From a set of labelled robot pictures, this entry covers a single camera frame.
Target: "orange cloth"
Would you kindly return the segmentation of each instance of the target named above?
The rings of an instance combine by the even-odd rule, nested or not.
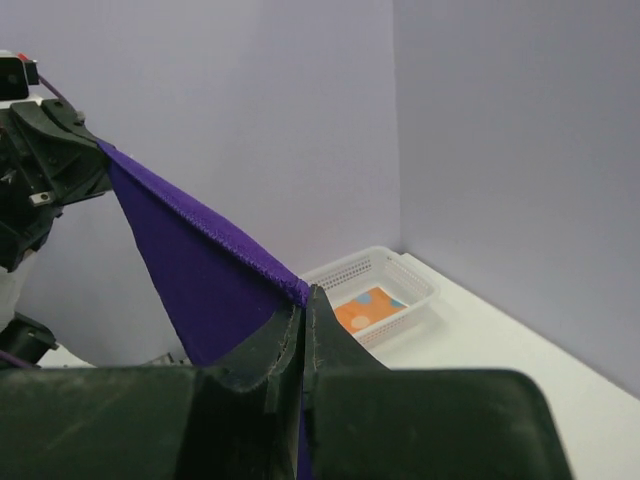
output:
[[[353,334],[405,308],[380,287],[375,287],[334,311],[340,324]]]

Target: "robotic arm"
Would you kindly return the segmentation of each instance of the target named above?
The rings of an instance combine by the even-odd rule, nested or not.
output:
[[[33,262],[27,257],[47,241],[65,206],[111,190],[109,160],[84,115],[64,98],[32,94],[29,86],[39,83],[36,62],[0,51],[0,350],[31,363],[55,337],[31,319],[14,318]]]

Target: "white basket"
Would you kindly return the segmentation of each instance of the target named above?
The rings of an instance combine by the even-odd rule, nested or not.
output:
[[[374,287],[380,287],[407,306],[353,335],[366,347],[420,322],[424,318],[424,308],[438,291],[435,283],[407,265],[400,255],[384,247],[368,248],[313,270],[303,278],[324,288],[334,309]]]

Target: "white tabletop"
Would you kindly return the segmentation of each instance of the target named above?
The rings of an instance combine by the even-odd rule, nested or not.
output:
[[[62,345],[57,350],[49,350],[44,357],[40,359],[38,365],[42,368],[78,368],[93,367],[93,365],[80,360]]]
[[[529,375],[551,406],[576,480],[640,478],[640,401],[410,255],[440,285],[424,324],[371,349],[390,368],[500,367]]]

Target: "cable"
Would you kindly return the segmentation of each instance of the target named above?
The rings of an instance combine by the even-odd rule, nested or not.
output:
[[[29,363],[29,362],[25,362],[24,360],[21,360],[20,358],[14,355],[11,355],[10,353],[5,352],[4,350],[0,350],[0,360],[4,360],[5,362],[10,363],[14,367],[18,367],[18,368],[36,368],[36,365],[33,365],[32,363]]]
[[[73,105],[71,105],[71,102],[69,100],[67,100],[67,98],[62,95],[60,93],[60,90],[58,90],[56,87],[54,87],[53,85],[51,85],[51,83],[44,78],[42,75],[39,75],[40,77],[40,83],[42,85],[44,85],[47,90],[49,90],[51,93],[53,93],[56,97],[58,97],[59,100],[62,100],[63,102],[67,103],[71,108],[73,108]]]

